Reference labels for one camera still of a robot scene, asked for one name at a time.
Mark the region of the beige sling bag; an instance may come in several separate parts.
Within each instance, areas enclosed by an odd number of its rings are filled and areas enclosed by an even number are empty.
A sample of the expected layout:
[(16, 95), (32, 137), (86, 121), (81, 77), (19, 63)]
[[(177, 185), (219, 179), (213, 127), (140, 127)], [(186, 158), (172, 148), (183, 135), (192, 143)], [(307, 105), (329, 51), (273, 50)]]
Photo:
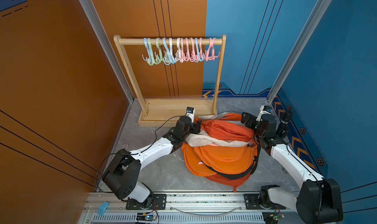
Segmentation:
[(199, 146), (206, 146), (206, 145), (222, 146), (222, 147), (244, 147), (249, 144), (249, 143), (245, 143), (241, 141), (224, 141), (224, 140), (212, 138), (208, 136), (204, 130), (201, 130), (199, 134), (190, 134), (186, 138), (186, 143), (188, 143), (191, 147), (199, 147)]

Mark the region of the dark orange sling bag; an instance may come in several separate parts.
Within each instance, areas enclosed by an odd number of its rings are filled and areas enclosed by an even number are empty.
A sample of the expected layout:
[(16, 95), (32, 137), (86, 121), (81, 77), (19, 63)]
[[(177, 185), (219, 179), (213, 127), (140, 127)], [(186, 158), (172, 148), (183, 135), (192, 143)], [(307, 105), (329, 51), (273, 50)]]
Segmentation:
[(217, 182), (223, 185), (231, 186), (233, 188), (233, 192), (237, 191), (237, 188), (241, 185), (243, 185), (248, 179), (250, 175), (247, 174), (244, 177), (238, 178), (238, 179), (228, 179), (225, 178), (219, 174), (207, 176), (206, 178), (210, 181)]

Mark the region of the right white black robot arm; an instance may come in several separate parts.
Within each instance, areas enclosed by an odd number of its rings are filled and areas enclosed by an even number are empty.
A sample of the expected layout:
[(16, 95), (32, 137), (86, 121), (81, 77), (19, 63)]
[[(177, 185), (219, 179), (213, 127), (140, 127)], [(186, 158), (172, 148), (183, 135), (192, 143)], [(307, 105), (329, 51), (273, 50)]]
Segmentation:
[(260, 206), (265, 209), (284, 206), (298, 213), (306, 224), (340, 222), (343, 207), (339, 184), (314, 171), (284, 141), (292, 114), (287, 111), (278, 119), (265, 110), (258, 116), (242, 113), (241, 123), (253, 130), (260, 148), (279, 162), (300, 188), (295, 195), (277, 185), (263, 186), (259, 193)]

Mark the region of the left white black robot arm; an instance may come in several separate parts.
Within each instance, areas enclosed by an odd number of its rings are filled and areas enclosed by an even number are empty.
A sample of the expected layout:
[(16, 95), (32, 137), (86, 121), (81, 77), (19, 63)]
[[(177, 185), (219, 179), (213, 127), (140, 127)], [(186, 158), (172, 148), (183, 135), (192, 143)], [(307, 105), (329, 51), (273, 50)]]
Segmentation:
[(141, 149), (119, 150), (102, 175), (102, 181), (119, 200), (134, 199), (145, 206), (150, 205), (153, 191), (138, 182), (139, 173), (161, 157), (180, 149), (186, 138), (198, 134), (201, 121), (194, 122), (189, 116), (181, 116), (176, 125), (160, 139)]

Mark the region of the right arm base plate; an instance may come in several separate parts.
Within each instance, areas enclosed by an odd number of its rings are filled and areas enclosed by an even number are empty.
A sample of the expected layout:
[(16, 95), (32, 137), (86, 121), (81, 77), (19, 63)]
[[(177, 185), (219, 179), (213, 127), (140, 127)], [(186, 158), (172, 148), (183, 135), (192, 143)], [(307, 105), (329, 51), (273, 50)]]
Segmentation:
[(246, 193), (243, 195), (245, 207), (247, 210), (285, 210), (286, 207), (280, 204), (262, 202), (260, 195), (257, 193)]

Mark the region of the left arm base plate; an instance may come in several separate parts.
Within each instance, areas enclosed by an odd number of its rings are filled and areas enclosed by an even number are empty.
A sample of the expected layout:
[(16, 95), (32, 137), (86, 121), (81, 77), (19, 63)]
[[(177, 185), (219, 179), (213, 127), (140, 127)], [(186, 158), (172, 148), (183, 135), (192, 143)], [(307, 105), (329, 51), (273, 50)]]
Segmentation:
[(153, 194), (150, 195), (146, 201), (140, 203), (135, 199), (128, 199), (126, 204), (127, 210), (165, 210), (167, 204), (166, 194)]

